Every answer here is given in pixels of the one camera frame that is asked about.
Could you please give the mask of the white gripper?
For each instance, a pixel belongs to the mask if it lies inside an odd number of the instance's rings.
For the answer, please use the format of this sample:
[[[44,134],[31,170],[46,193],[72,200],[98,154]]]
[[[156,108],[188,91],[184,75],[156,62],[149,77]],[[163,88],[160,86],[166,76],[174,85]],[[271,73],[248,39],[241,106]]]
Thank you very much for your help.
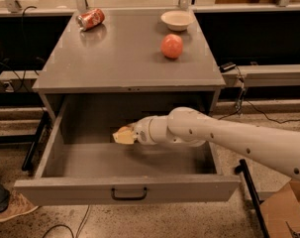
[[[133,145],[136,139],[143,145],[155,145],[167,142],[168,131],[166,116],[146,117],[137,123],[128,124],[127,127],[129,130],[117,131],[113,134],[116,143]]]

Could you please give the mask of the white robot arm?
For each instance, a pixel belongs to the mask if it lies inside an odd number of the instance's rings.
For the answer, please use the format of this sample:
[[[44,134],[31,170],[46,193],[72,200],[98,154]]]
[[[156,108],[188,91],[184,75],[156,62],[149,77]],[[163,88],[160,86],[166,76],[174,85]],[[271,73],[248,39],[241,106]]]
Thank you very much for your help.
[[[206,141],[300,180],[300,132],[218,120],[188,107],[148,116],[113,134],[118,144],[182,144]]]

